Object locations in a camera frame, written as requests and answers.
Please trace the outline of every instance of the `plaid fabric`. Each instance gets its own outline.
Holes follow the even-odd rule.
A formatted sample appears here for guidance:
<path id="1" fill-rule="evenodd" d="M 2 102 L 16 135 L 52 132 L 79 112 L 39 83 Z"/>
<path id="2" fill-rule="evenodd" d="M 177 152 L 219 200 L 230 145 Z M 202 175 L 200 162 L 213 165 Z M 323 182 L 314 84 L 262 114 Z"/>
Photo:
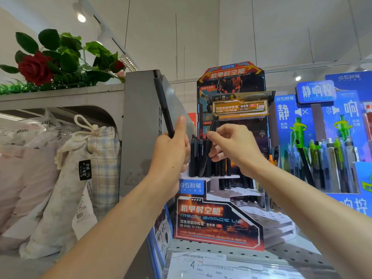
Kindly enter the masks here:
<path id="1" fill-rule="evenodd" d="M 101 127 L 99 136 L 90 136 L 92 153 L 93 211 L 100 221 L 119 201 L 120 142 L 114 127 Z"/>

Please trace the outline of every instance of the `white ceiling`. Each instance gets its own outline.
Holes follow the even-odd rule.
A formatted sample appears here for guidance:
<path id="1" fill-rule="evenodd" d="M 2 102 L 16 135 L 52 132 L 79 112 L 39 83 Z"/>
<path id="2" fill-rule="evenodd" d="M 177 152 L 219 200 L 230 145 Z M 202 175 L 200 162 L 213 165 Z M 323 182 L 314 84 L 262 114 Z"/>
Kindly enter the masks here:
<path id="1" fill-rule="evenodd" d="M 85 42 L 97 40 L 99 24 L 89 16 L 86 23 L 80 23 L 72 9 L 76 1 L 0 0 L 0 21 L 6 23 L 0 28 L 0 63 L 15 63 L 14 53 L 19 49 L 15 31 L 36 37 L 44 28 L 57 28 L 81 35 Z M 257 58 L 257 65 L 267 71 L 268 89 L 290 90 L 295 85 L 293 71 L 270 70 L 313 61 L 359 60 L 348 0 L 88 1 L 139 70 L 160 69 L 169 81 L 193 80 L 210 67 L 245 60 L 256 63 Z M 360 52 L 366 58 L 372 54 L 372 0 L 350 3 Z M 104 45 L 118 49 L 109 39 Z M 350 68 L 302 70 L 300 75 L 310 81 Z M 0 71 L 0 81 L 7 76 Z M 181 101 L 196 101 L 195 82 L 180 83 L 174 89 Z"/>

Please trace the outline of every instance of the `white rope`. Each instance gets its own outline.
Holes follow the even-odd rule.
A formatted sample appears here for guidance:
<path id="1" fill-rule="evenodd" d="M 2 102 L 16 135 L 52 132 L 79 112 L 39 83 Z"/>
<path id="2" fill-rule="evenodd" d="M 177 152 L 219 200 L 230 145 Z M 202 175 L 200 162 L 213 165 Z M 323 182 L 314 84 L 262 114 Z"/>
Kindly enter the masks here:
<path id="1" fill-rule="evenodd" d="M 81 123 L 77 120 L 78 118 L 81 118 L 81 119 L 86 123 L 86 125 L 81 124 Z M 74 117 L 74 122 L 75 122 L 78 126 L 90 130 L 90 132 L 88 132 L 88 131 L 78 131 L 78 132 L 75 132 L 74 134 L 72 134 L 72 138 L 73 138 L 76 142 L 81 142 L 81 141 L 83 141 L 83 140 L 86 140 L 86 139 L 88 139 L 90 136 L 99 136 L 99 127 L 98 127 L 98 125 L 96 125 L 96 124 L 91 125 L 91 124 L 90 124 L 90 123 L 85 119 L 85 117 L 83 117 L 82 115 L 76 115 L 76 116 Z M 78 137 L 77 137 L 78 134 L 83 134 L 83 135 L 85 135 L 85 136 L 84 136 L 84 137 L 81 137 L 81 138 L 78 138 Z"/>

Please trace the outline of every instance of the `robot illustration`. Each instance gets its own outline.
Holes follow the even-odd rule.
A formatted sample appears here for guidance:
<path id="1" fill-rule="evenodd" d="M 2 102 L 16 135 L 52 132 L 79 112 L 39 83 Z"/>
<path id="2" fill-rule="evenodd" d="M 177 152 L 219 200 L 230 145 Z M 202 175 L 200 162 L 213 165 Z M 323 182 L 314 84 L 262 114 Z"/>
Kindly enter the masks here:
<path id="1" fill-rule="evenodd" d="M 217 90 L 219 93 L 239 93 L 240 87 L 242 86 L 243 81 L 240 76 L 220 79 L 217 83 Z"/>

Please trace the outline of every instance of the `barcode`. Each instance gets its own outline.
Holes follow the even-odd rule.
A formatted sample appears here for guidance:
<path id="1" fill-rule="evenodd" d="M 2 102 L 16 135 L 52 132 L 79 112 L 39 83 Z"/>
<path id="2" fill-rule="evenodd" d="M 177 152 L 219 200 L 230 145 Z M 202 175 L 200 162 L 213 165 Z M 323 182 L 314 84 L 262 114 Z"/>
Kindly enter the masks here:
<path id="1" fill-rule="evenodd" d="M 76 218 L 79 219 L 79 218 L 81 218 L 81 217 L 83 217 L 83 216 L 84 216 L 83 212 L 79 212 L 79 213 L 76 215 Z"/>

